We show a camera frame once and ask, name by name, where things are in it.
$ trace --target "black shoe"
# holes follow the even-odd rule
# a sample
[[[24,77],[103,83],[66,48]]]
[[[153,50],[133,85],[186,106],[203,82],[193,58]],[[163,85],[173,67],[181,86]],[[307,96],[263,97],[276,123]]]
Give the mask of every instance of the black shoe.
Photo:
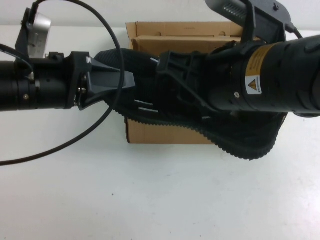
[[[227,153],[247,160],[259,159],[274,147],[285,113],[216,113],[186,107],[174,99],[164,82],[156,78],[158,57],[123,49],[125,70],[134,74],[135,92],[124,92],[115,110],[136,122],[158,126],[178,126],[199,132]],[[100,52],[95,59],[119,68],[117,51]],[[113,96],[106,97],[111,104]]]

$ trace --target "black cylinder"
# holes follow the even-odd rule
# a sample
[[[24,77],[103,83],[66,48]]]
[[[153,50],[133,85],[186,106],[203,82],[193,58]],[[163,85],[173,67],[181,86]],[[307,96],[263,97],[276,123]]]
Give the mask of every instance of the black cylinder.
[[[221,111],[320,114],[319,36],[258,47],[218,68],[208,101]]]
[[[21,62],[0,61],[0,111],[64,109],[68,96],[62,62],[32,59],[34,78]]]
[[[0,111],[19,109],[18,85],[12,61],[0,62]]]

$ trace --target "brown cardboard box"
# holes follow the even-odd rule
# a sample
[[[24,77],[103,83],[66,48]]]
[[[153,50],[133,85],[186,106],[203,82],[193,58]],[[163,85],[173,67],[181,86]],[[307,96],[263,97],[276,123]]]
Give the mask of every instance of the brown cardboard box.
[[[126,29],[130,49],[156,56],[166,51],[210,53],[230,41],[240,41],[243,31],[232,22],[130,22]],[[125,122],[131,144],[212,144],[190,129]]]

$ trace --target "wire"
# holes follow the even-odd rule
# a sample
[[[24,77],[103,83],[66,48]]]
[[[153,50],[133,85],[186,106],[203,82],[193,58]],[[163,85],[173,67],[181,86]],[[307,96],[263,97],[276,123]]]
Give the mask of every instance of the wire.
[[[294,34],[296,35],[296,37],[297,37],[298,39],[303,39],[303,38],[304,38],[304,37],[301,35],[301,33],[298,31],[297,28],[295,28]]]
[[[39,4],[48,1],[48,0],[38,0],[37,2],[35,2],[32,6],[32,8],[38,9]],[[116,96],[115,96],[115,100],[113,102],[112,105],[109,106],[109,108],[107,109],[107,111],[103,114],[103,116],[92,126],[90,127],[88,130],[86,130],[84,133],[80,134],[79,136],[75,137],[74,139],[66,142],[65,144],[62,144],[54,149],[51,149],[49,151],[34,155],[34,156],[29,156],[29,157],[24,157],[24,158],[20,158],[20,159],[16,159],[16,160],[8,160],[8,161],[2,161],[0,162],[0,166],[8,166],[8,165],[16,165],[16,164],[22,164],[22,163],[26,163],[26,162],[30,162],[33,160],[37,160],[43,157],[46,157],[48,155],[54,154],[56,152],[59,152],[73,144],[75,144],[76,142],[80,141],[81,139],[83,139],[84,137],[88,136],[90,133],[92,133],[97,127],[99,127],[106,119],[107,117],[110,115],[110,113],[115,109],[116,105],[119,102],[120,99],[120,95],[122,92],[122,88],[125,82],[125,60],[124,60],[124,56],[120,47],[120,44],[117,40],[117,37],[115,35],[115,33],[113,32],[112,28],[109,26],[109,24],[107,23],[107,21],[95,10],[93,9],[91,6],[87,5],[84,2],[81,2],[79,0],[62,0],[62,1],[66,1],[66,2],[70,2],[70,3],[74,3],[77,4],[87,10],[89,10],[91,13],[93,13],[100,21],[101,23],[104,25],[104,27],[107,29],[107,31],[109,32],[114,45],[116,47],[116,50],[119,54],[119,58],[120,58],[120,82],[117,88],[117,92],[116,92]]]
[[[28,68],[31,70],[31,72],[34,71],[34,68],[33,68],[33,64],[31,63],[30,61],[30,58],[24,54],[22,54],[21,52],[11,48],[11,47],[8,47],[6,45],[3,45],[0,43],[0,52],[3,52],[4,54],[8,54],[16,59],[19,59],[20,61],[24,62]]]

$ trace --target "yellow warning label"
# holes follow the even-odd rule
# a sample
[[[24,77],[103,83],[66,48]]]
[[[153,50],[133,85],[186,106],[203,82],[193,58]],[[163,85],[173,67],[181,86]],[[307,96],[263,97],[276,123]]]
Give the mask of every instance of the yellow warning label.
[[[257,81],[253,80],[250,84],[249,87],[257,91]]]
[[[262,64],[263,64],[268,52],[270,51],[270,49],[274,45],[275,44],[262,46],[254,52],[254,54],[252,55],[252,57],[249,60],[248,66],[246,68],[246,73],[245,73],[246,77],[261,75]]]

